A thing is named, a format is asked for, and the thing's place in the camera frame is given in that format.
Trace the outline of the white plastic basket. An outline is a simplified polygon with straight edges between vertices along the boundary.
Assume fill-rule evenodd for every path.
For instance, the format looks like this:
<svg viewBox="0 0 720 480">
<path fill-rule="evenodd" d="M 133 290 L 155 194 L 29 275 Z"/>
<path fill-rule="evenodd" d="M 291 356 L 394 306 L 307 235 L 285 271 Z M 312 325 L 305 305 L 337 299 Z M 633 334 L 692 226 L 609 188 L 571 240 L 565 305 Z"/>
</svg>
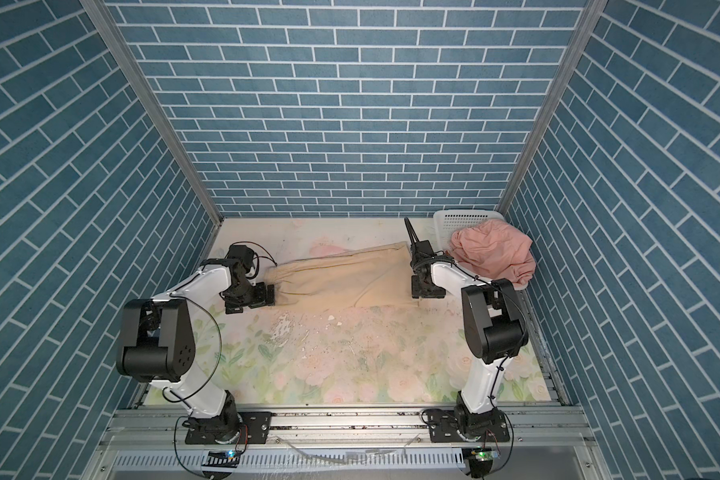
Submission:
<svg viewBox="0 0 720 480">
<path fill-rule="evenodd" d="M 447 250 L 452 234 L 464 228 L 470 228 L 487 220 L 504 220 L 504 216 L 493 210 L 447 209 L 434 213 L 435 237 L 440 250 Z"/>
</svg>

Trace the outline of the beige shorts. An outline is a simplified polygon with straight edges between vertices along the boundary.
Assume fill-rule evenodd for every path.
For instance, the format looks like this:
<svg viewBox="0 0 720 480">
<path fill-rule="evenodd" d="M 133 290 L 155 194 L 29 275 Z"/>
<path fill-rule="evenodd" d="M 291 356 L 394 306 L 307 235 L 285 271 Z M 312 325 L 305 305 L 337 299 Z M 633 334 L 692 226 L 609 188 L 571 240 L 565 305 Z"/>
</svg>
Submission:
<svg viewBox="0 0 720 480">
<path fill-rule="evenodd" d="M 348 308 L 401 306 L 414 302 L 406 243 L 294 260 L 265 272 L 275 305 L 320 313 Z"/>
</svg>

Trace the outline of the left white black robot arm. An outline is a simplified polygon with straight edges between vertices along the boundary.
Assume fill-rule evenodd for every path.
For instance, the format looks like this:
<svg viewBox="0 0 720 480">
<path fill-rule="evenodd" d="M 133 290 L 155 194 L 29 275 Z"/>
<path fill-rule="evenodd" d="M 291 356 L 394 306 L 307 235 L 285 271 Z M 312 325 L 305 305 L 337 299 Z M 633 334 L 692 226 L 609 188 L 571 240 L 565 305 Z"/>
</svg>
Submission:
<svg viewBox="0 0 720 480">
<path fill-rule="evenodd" d="M 228 314 L 275 304 L 275 287 L 254 284 L 251 267 L 239 260 L 212 259 L 172 289 L 150 298 L 128 301 L 122 310 L 116 368 L 126 377 L 159 389 L 164 399 L 185 408 L 190 431 L 229 443 L 242 427 L 233 395 L 211 382 L 196 362 L 192 315 L 208 317 L 206 308 L 218 297 Z"/>
</svg>

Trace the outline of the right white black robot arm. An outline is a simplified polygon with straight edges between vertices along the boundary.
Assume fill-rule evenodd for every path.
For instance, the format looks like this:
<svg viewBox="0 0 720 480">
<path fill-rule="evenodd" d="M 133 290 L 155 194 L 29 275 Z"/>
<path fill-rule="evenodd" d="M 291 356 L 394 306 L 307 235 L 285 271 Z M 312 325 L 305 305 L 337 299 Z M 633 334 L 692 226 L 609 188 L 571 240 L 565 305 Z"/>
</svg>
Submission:
<svg viewBox="0 0 720 480">
<path fill-rule="evenodd" d="M 528 330 L 513 284 L 486 280 L 460 267 L 427 240 L 410 240 L 412 297 L 461 300 L 464 338 L 473 356 L 465 386 L 458 393 L 454 417 L 465 439 L 511 438 L 510 421 L 498 407 L 498 389 L 510 366 L 528 343 Z"/>
</svg>

